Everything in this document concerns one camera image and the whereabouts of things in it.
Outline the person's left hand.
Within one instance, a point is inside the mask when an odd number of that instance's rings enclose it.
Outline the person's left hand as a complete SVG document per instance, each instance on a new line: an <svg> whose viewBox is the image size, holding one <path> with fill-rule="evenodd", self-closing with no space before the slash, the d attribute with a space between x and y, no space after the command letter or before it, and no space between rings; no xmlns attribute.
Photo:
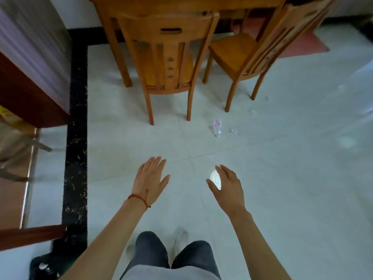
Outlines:
<svg viewBox="0 0 373 280"><path fill-rule="evenodd" d="M160 194L162 193L159 189L159 184L162 181L162 174L152 174L150 172L150 165L156 157L151 157L144 164L146 165L146 174L143 178L134 179L132 191L129 195L129 199L136 198L141 200L146 208L151 208L152 204L156 202ZM162 172L166 164L166 159L162 159Z"/></svg>

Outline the person's right forearm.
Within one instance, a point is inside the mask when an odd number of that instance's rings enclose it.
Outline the person's right forearm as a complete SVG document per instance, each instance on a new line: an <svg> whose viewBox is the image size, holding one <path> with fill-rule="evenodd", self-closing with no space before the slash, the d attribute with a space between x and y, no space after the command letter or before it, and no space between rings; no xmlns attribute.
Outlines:
<svg viewBox="0 0 373 280"><path fill-rule="evenodd" d="M229 215L251 280L292 280L258 229L252 215L239 208Z"/></svg>

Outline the person's grey shirt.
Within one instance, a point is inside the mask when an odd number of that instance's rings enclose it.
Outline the person's grey shirt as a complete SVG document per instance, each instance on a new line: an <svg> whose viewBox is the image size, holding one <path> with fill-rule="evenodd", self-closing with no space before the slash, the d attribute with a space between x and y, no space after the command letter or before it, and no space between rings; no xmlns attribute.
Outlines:
<svg viewBox="0 0 373 280"><path fill-rule="evenodd" d="M220 280L216 275L201 268L186 266L177 269L135 265L121 280Z"/></svg>

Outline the white round plastic lid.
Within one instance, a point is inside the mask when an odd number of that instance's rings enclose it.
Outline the white round plastic lid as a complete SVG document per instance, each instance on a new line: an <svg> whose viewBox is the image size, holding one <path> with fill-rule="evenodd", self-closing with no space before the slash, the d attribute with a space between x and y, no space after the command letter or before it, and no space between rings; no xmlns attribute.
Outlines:
<svg viewBox="0 0 373 280"><path fill-rule="evenodd" d="M221 190L221 178L216 169L211 173L210 180L214 183L216 188L220 191Z"/></svg>

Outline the wooden dining table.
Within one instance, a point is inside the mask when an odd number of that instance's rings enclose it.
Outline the wooden dining table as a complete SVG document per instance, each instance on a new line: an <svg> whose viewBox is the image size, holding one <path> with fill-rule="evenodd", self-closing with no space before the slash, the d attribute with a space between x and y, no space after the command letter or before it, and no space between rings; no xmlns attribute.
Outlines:
<svg viewBox="0 0 373 280"><path fill-rule="evenodd" d="M286 0L89 0L93 3L114 59L119 68L124 85L132 87L123 54L116 38L112 19L122 15L153 16L174 13L200 13L203 11L224 11L238 9L275 8L275 13L284 6Z"/></svg>

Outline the person's dark trousers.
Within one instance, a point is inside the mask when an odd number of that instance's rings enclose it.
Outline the person's dark trousers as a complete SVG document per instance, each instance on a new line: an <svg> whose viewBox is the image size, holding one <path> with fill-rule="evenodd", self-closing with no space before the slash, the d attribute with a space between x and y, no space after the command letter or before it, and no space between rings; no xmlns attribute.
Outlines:
<svg viewBox="0 0 373 280"><path fill-rule="evenodd" d="M149 265L177 269L186 266L201 268L216 275L220 280L217 264L211 245L204 240L188 243L188 233L181 230L175 240L175 258L169 264L166 247L159 237L152 231L145 231L138 235L134 246L133 258L125 269L124 274L135 265Z"/></svg>

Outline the person's left forearm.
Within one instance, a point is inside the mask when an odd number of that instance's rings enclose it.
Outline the person's left forearm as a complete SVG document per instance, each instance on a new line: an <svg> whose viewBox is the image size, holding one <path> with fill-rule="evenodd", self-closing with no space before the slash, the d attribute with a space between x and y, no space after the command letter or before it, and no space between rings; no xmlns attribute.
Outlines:
<svg viewBox="0 0 373 280"><path fill-rule="evenodd" d="M60 280L112 280L124 248L146 211L141 200L127 198Z"/></svg>

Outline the dark wooden frame rail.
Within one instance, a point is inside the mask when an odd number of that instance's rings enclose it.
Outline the dark wooden frame rail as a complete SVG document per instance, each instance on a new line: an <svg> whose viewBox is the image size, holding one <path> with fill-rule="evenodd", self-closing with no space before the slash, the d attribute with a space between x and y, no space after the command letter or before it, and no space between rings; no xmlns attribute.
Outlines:
<svg viewBox="0 0 373 280"><path fill-rule="evenodd" d="M67 229L66 225L52 225L0 230L0 251L60 239Z"/></svg>

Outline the wooden chair with carved back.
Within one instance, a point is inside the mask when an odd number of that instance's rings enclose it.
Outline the wooden chair with carved back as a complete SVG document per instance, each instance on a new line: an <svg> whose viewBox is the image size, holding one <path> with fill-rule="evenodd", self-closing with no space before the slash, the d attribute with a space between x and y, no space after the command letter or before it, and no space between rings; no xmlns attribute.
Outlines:
<svg viewBox="0 0 373 280"><path fill-rule="evenodd" d="M203 84L215 61L232 80L225 111L229 112L239 82L259 76L250 96L255 100L259 87L275 60L300 35L319 23L336 0L318 0L299 6L286 4L273 16L264 34L256 41L247 33L213 41L209 45L209 56Z"/></svg>

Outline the dark wooden cabinet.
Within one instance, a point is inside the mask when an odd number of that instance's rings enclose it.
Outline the dark wooden cabinet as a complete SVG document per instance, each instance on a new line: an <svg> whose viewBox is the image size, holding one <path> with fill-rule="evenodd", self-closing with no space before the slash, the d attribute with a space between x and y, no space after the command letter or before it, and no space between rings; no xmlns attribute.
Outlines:
<svg viewBox="0 0 373 280"><path fill-rule="evenodd" d="M0 106L37 128L67 125L71 54L50 0L0 0Z"/></svg>

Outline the black trash bag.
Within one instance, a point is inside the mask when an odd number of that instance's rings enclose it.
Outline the black trash bag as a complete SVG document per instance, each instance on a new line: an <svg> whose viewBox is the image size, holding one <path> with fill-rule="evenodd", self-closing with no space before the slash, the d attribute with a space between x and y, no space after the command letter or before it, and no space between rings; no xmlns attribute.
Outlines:
<svg viewBox="0 0 373 280"><path fill-rule="evenodd" d="M76 238L53 240L49 253L30 262L28 280L60 280L86 248L87 241Z"/></svg>

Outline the red floor mat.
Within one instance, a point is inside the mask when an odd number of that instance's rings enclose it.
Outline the red floor mat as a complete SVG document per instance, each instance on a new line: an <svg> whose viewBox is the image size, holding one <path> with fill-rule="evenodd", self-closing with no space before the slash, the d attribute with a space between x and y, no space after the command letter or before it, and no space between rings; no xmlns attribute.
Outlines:
<svg viewBox="0 0 373 280"><path fill-rule="evenodd" d="M248 33L252 37L256 37L264 21L265 18L263 17L248 17L245 20L243 32ZM312 31L307 31L296 38L296 40L282 52L279 58L327 53L329 50L329 47L315 36Z"/></svg>

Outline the wooden chair with slotted back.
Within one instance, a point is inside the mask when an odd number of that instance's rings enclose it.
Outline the wooden chair with slotted back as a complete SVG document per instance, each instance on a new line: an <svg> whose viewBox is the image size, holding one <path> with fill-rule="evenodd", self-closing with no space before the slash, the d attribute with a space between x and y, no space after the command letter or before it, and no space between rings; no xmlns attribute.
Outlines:
<svg viewBox="0 0 373 280"><path fill-rule="evenodd" d="M150 125L154 125L151 94L188 92L186 119L191 120L197 77L219 19L219 11L118 18L141 82Z"/></svg>

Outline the person's right hand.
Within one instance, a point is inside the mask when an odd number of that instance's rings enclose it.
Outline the person's right hand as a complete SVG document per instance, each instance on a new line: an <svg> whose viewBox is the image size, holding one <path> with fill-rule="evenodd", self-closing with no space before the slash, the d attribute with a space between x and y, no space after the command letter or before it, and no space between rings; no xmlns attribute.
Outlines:
<svg viewBox="0 0 373 280"><path fill-rule="evenodd" d="M221 178L221 190L215 197L220 208L230 219L246 212L244 191L236 173L222 164L216 165L215 169Z"/></svg>

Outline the metal-legged stool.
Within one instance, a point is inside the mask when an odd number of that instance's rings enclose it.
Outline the metal-legged stool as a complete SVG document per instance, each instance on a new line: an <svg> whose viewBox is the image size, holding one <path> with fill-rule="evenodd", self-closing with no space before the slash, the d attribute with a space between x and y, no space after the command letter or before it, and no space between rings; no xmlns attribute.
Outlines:
<svg viewBox="0 0 373 280"><path fill-rule="evenodd" d="M9 169L34 148L53 151L49 146L22 133L7 122L0 121L0 178L12 182L28 182L29 177L12 173Z"/></svg>

